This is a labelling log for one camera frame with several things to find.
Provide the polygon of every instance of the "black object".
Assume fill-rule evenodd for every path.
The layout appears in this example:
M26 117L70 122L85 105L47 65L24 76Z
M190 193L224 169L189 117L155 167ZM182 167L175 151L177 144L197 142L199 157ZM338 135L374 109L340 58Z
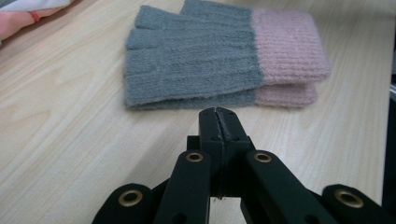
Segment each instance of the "black object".
M382 207L396 215L396 102L389 99L387 153L384 168Z
M241 198L247 223L396 223L356 189L333 185L319 196L273 153L256 150L238 117L224 108L199 114L171 177L154 189L116 189L93 223L208 223L210 197Z

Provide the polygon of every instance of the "pink fabric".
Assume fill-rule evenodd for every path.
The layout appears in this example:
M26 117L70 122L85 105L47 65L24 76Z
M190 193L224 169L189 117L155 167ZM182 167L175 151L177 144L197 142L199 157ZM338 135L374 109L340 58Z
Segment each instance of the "pink fabric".
M321 81L331 73L312 17L296 10L254 9L251 26L265 85Z
M257 105L303 107L317 100L314 84L263 86L256 90Z
M38 10L35 13L39 18L47 17L64 7L55 7L49 9ZM3 12L0 11L0 40L4 40L15 33L21 28L35 23L35 19L29 12Z

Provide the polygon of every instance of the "gray knit fabric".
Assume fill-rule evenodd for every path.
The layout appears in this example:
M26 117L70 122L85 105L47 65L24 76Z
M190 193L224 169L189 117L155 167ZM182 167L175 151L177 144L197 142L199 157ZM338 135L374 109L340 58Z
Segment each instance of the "gray knit fabric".
M239 91L222 94L208 98L190 98L182 100L165 100L144 105L135 105L129 108L133 110L146 109L192 109L216 106L247 106L254 105L256 99L255 90Z
M135 27L124 71L131 108L179 107L178 100L187 98L194 99L183 107L213 101L232 105L240 99L218 95L263 85L250 27L230 29L153 7L141 7ZM252 104L248 99L243 104Z
M6 5L13 3L17 0L0 0L0 7L5 7Z
M251 8L222 3L185 0L180 14L229 26L250 26Z

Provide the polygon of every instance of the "light wood surface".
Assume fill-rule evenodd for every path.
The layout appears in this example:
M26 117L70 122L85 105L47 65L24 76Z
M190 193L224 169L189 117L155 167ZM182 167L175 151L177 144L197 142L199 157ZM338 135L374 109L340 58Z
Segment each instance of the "light wood surface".
M223 1L299 8L315 18L332 63L304 109L230 108L255 146L274 152L317 193L341 183L381 202L396 4L392 0ZM171 174L200 110L128 111L124 42L141 5L76 1L0 47L0 223L91 223L127 183ZM211 223L244 223L236 199Z

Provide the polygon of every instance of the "pink cuff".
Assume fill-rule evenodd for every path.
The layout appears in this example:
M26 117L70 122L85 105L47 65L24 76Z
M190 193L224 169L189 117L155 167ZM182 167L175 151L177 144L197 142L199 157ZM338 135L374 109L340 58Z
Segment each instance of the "pink cuff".
M316 82L330 75L330 63L308 13L258 8L250 23L266 85Z
M256 105L304 107L318 98L314 84L272 85L256 90Z

